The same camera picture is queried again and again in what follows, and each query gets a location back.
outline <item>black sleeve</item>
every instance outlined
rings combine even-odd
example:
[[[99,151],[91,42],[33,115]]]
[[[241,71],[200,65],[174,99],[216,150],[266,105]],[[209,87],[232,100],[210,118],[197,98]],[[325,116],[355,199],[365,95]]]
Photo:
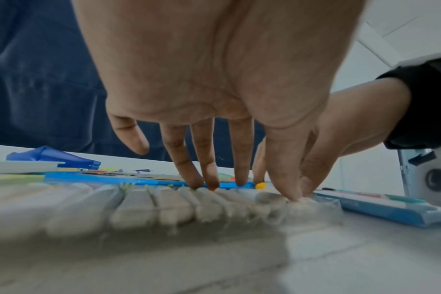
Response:
[[[395,77],[411,91],[407,113],[385,141],[388,149],[441,147],[441,60],[398,67],[378,78]]]

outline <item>table surface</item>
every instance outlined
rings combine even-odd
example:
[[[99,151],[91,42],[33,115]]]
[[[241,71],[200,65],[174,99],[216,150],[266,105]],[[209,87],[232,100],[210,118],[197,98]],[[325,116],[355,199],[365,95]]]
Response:
[[[20,150],[2,146],[0,160]],[[82,156],[176,174],[167,162]],[[441,293],[441,228],[345,213],[343,225],[268,237],[168,237],[152,247],[142,238],[0,248],[0,294]]]

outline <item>dark blue fabric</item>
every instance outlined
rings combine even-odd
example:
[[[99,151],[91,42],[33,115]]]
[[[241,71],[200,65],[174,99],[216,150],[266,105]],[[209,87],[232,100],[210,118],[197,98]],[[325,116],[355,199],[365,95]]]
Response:
[[[157,124],[139,123],[149,154],[126,148],[105,99],[70,0],[0,0],[0,145],[170,161]],[[255,147],[263,136],[256,124]],[[186,139],[196,160],[189,132]],[[214,146],[218,165],[232,167],[225,120],[216,119]]]

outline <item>yellow cap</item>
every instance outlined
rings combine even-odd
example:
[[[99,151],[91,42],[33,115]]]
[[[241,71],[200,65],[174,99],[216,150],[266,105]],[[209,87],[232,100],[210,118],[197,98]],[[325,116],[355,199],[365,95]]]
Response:
[[[266,188],[266,183],[256,184],[256,189],[257,190],[264,190],[265,188]]]

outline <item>hand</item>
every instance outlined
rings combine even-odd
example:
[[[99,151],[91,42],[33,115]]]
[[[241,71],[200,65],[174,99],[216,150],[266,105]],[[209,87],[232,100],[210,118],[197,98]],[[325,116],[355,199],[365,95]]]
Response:
[[[270,178],[286,197],[304,140],[324,109],[365,0],[74,0],[81,31],[108,92],[120,140],[144,154],[136,120],[160,123],[190,187],[219,186],[214,117],[229,120],[238,185],[248,179],[253,118],[265,126]]]
[[[312,129],[303,155],[299,186],[308,196],[326,179],[340,156],[357,153],[384,142],[410,105],[408,87],[384,78],[331,94]],[[253,181],[264,181],[266,143],[258,146]]]

